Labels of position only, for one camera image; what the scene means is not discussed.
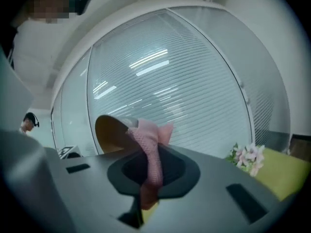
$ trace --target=black rectangular slot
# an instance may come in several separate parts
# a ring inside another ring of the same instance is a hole
[[[241,184],[232,184],[226,189],[250,224],[267,214],[267,210]]]
[[[87,169],[89,168],[90,166],[88,164],[81,164],[81,165],[77,165],[77,166],[70,166],[70,167],[67,167],[67,172],[68,173],[75,173],[75,172],[79,172],[79,171],[82,171],[84,169]]]

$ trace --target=pink towel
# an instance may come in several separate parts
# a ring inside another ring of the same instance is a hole
[[[130,136],[138,142],[147,155],[147,180],[140,189],[141,205],[144,210],[151,208],[157,201],[157,191],[163,185],[162,166],[157,145],[158,143],[168,145],[172,131],[172,124],[158,127],[155,123],[144,119],[138,120],[138,128],[128,130]]]

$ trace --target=person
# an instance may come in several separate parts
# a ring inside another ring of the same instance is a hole
[[[1,46],[5,56],[14,69],[13,50],[17,29],[27,20],[37,20],[45,23],[57,22],[68,18],[69,13],[82,15],[90,0],[13,0],[9,6],[1,0],[2,25]]]
[[[27,131],[31,131],[35,126],[39,127],[39,121],[35,123],[36,116],[32,112],[28,112],[23,120],[23,123],[19,129],[19,132],[26,134]]]

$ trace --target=flower bouquet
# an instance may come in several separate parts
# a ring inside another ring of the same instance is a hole
[[[255,143],[247,145],[244,148],[236,143],[225,159],[255,177],[259,169],[263,167],[262,161],[264,157],[262,153],[264,149],[264,145],[258,148]]]

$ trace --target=pink knitted fabric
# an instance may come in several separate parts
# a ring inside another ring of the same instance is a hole
[[[160,188],[163,185],[161,160],[157,149],[158,143],[168,145],[173,131],[173,125],[158,127],[155,123],[139,119],[138,128],[129,128],[128,133],[141,146],[147,155],[148,175],[146,183]]]

